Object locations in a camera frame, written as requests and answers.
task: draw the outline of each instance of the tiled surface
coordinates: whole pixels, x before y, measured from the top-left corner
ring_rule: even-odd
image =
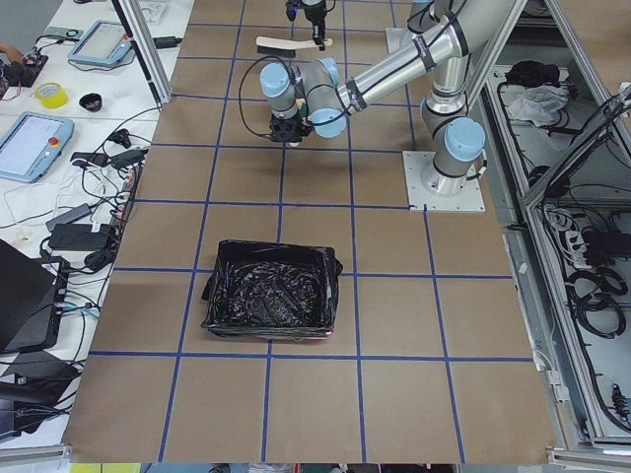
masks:
[[[196,2],[66,434],[76,458],[545,461],[552,430],[491,200],[484,215],[407,210],[400,152],[433,149],[417,106],[431,81],[332,140],[292,149],[254,137],[236,98],[255,37],[311,35],[302,15],[292,28],[275,8]],[[384,57],[382,29],[408,12],[338,1],[326,54],[341,76]],[[265,133],[260,67],[243,109]],[[202,330],[200,296],[226,238],[333,246],[344,265],[333,335]]]

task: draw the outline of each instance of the yellow tape roll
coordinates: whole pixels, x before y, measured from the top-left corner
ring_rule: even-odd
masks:
[[[35,96],[46,108],[59,108],[68,102],[68,96],[56,82],[46,82],[35,90]]]

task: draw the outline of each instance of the white mounting plate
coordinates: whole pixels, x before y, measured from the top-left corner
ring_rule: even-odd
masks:
[[[412,212],[484,212],[484,200],[477,179],[468,180],[460,194],[441,197],[425,188],[421,182],[421,170],[434,159],[436,153],[429,151],[404,151],[405,184],[407,201]],[[466,175],[475,175],[471,167]]]
[[[401,38],[407,33],[406,28],[386,28],[387,52],[395,52],[401,45]]]

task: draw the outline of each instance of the black plastic bag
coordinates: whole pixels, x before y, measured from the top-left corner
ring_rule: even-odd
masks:
[[[221,336],[325,338],[334,328],[341,271],[333,248],[221,241],[201,326]]]

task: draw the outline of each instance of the black monitor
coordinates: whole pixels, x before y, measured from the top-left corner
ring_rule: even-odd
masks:
[[[68,263],[44,264],[0,239],[0,354],[32,352],[57,342]]]

